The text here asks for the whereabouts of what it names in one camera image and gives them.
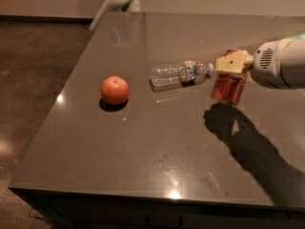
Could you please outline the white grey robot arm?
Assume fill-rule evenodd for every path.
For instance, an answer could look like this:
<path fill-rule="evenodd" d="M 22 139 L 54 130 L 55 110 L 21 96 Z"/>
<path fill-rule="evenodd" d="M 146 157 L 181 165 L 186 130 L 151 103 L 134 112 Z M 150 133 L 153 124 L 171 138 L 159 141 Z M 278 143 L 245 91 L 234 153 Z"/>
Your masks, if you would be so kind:
<path fill-rule="evenodd" d="M 281 39 L 259 46 L 253 53 L 228 51 L 215 61 L 217 73 L 241 76 L 272 89 L 305 88 L 305 39 Z"/>

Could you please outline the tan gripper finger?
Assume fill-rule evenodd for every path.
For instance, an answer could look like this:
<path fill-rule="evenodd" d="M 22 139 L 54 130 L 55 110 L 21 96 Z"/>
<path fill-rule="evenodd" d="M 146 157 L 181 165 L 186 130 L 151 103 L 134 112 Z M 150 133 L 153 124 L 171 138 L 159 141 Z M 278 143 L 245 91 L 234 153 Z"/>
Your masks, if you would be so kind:
<path fill-rule="evenodd" d="M 218 73 L 243 73 L 247 55 L 246 51 L 235 51 L 219 57 L 215 61 L 214 70 Z"/>

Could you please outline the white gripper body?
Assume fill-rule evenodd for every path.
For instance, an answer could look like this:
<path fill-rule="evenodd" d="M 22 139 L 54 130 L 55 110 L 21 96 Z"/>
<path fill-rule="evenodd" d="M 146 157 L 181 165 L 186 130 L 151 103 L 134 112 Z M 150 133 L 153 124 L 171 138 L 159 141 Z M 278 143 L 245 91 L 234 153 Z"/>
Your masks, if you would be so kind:
<path fill-rule="evenodd" d="M 261 45 L 254 54 L 254 63 L 250 69 L 252 79 L 263 87 L 291 89 L 294 83 L 293 42 L 293 39 L 281 39 Z"/>

